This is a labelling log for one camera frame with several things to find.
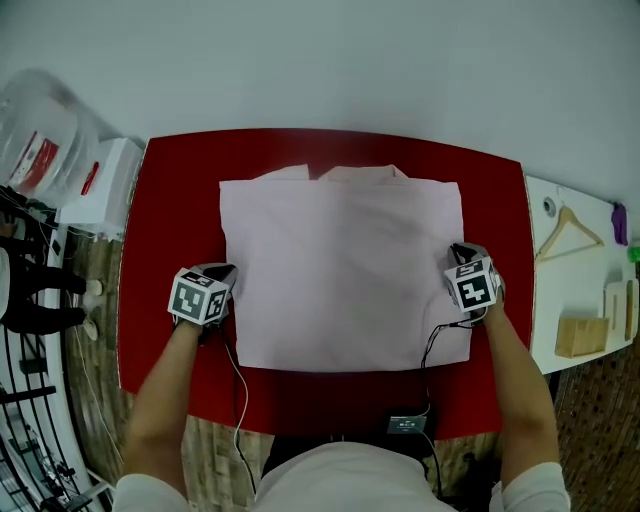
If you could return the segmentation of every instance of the red tabletop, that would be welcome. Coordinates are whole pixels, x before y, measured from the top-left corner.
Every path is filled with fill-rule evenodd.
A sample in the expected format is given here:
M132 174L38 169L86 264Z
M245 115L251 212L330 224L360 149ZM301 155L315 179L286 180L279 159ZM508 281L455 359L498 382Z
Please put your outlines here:
M457 182L465 240L489 250L507 283L507 313L529 345L533 248L524 176L517 162L358 132L264 129L178 135L149 142L129 215L118 312L123 389L137 392L167 343L167 303L178 269L225 261L218 183L253 179L296 164L308 164L315 176L336 165L393 164L410 177ZM233 315L225 332L235 340ZM500 428L484 327L473 331L468 362L425 371L310 374L244 368L243 373L250 393L243 428L258 432L365 433L388 409L421 407L425 379L438 414L437 438ZM237 401L241 410L242 390ZM189 412L234 424L233 369L220 339L198 349Z

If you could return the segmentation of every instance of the purple object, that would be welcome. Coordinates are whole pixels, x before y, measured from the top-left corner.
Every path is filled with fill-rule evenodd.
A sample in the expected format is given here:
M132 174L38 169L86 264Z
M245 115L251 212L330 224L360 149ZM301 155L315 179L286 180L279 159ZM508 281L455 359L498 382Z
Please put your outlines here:
M623 204L613 203L611 223L616 242L620 245L629 245L627 241L627 209Z

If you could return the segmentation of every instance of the white cube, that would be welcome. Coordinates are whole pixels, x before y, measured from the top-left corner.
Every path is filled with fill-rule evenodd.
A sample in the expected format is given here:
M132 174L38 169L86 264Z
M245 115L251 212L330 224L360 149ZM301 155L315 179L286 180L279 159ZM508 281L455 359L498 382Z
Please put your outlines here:
M182 268L173 279L168 311L195 324L205 325L222 317L230 286Z
M500 277L488 256L445 270L444 275L449 294L462 312L495 304Z

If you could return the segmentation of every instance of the t-shirt sleeve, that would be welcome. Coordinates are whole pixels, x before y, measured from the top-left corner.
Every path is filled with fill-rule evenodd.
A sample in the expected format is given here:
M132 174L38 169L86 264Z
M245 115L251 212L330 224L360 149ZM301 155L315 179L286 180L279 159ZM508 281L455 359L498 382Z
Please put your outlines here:
M116 486L112 511L189 512L189 503L162 480L147 475L127 475Z
M504 490L493 489L490 512L569 512L571 500L560 464L546 462L528 469Z

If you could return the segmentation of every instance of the white table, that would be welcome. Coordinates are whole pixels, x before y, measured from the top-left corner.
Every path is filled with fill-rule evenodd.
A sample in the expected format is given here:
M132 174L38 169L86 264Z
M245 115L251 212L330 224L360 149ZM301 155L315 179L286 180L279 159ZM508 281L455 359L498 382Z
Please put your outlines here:
M604 316L605 286L635 277L635 266L628 260L627 248L615 242L611 224L613 206L610 203L538 178L526 177L526 184L534 254L558 223L557 212L554 217L545 212L543 202L547 197L555 203L558 211L563 204L571 208L578 220L605 244L604 247L540 263L535 268L531 354L540 370L545 374L555 372L628 346L632 342L609 339L604 353L571 359L555 355L560 316ZM550 254L588 245L589 240L581 237L584 235L575 228L565 228L554 246L558 250Z

